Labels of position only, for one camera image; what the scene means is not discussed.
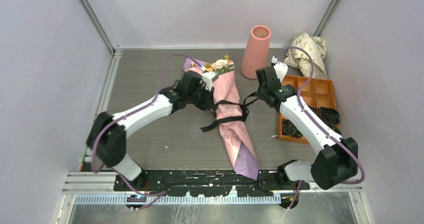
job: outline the tabletop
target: tabletop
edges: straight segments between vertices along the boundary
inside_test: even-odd
[[[278,49],[269,50],[269,60]],[[110,114],[130,109],[153,97],[158,90],[160,70],[170,54],[185,54],[213,63],[229,55],[235,64],[235,82],[243,99],[255,92],[258,81],[245,78],[240,65],[244,49],[125,49],[120,59],[107,107]],[[163,72],[160,88],[169,87],[184,73],[185,57],[173,57]],[[289,67],[288,75],[300,76]],[[278,140],[278,114],[263,101],[249,106],[245,122],[260,169],[276,169],[293,159],[313,161],[309,144]],[[219,128],[202,132],[199,128],[215,120],[211,111],[192,105],[162,117],[138,130],[127,140],[127,152],[144,169],[232,169]]]

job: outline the black ribbon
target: black ribbon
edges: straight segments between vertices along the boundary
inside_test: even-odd
[[[227,100],[218,101],[217,103],[215,103],[215,106],[213,107],[213,110],[212,110],[215,117],[217,116],[217,109],[218,109],[219,105],[237,105],[237,106],[240,106],[241,115],[239,115],[239,116],[228,116],[228,117],[224,117],[224,118],[221,118],[221,119],[217,119],[212,124],[205,126],[205,127],[201,127],[200,129],[202,130],[202,132],[205,133],[205,132],[209,132],[210,130],[216,128],[219,124],[235,122],[235,121],[245,122],[246,119],[248,118],[248,115],[249,115],[248,106],[250,106],[251,104],[256,102],[258,100],[258,98],[255,98],[254,100],[252,100],[248,103],[246,103],[246,100],[248,98],[252,98],[252,97],[255,97],[255,96],[256,96],[256,92],[251,93],[250,95],[248,95],[244,99],[243,104],[235,103],[235,102],[231,102],[231,101],[227,101]]]

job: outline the flower bouquet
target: flower bouquet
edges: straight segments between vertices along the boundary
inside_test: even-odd
[[[218,103],[215,110],[217,121],[243,116],[244,114],[239,105],[219,103],[225,100],[238,104],[240,101],[239,91],[236,87],[235,65],[230,60],[230,57],[225,55],[224,59],[219,59],[212,64],[200,60],[196,61],[204,66],[207,71],[214,71],[219,75],[218,79],[213,82],[213,101],[215,104]],[[196,67],[191,59],[185,61],[183,69],[184,71],[191,70],[202,73],[202,70]],[[258,161],[245,123],[241,120],[220,122],[219,132],[234,171],[245,177],[257,180]]]

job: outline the orange compartment tray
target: orange compartment tray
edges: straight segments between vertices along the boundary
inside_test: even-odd
[[[292,85],[298,90],[306,81],[307,77],[286,75],[282,80],[282,85]],[[312,78],[310,82],[302,89],[300,95],[305,103],[310,107],[320,108],[336,108],[336,97],[334,95],[333,82],[331,80],[315,79]],[[278,135],[277,138],[282,141],[305,143],[309,144],[304,136],[295,138],[288,135],[283,135],[283,119],[285,118],[281,113],[278,114]]]

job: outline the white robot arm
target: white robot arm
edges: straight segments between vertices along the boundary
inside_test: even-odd
[[[100,113],[87,138],[87,146],[93,149],[94,140],[101,130],[112,121],[119,119],[100,138],[96,156],[107,167],[122,174],[135,188],[143,185],[145,183],[143,169],[128,155],[127,139],[138,129],[185,108],[187,104],[193,104],[202,111],[212,109],[214,107],[213,82],[217,78],[218,75],[213,71],[202,74],[188,71],[173,86],[162,89],[155,96],[156,100],[147,108],[141,109],[151,103],[155,97],[123,112],[112,115],[107,112]]]
[[[340,140],[356,157],[358,157],[358,145],[353,138],[344,139],[329,128],[306,105],[303,98],[299,97],[303,104],[303,108],[301,108],[297,90],[291,85],[282,86],[281,84],[287,70],[287,65],[277,61],[276,58],[272,59],[271,66],[256,70],[259,81],[256,96],[287,117],[305,136],[317,157],[314,163],[289,161],[279,166],[278,172],[282,173],[283,182],[310,181],[327,190],[358,173],[358,165],[354,160],[329,137]],[[323,127],[327,133],[324,133],[317,124]]]

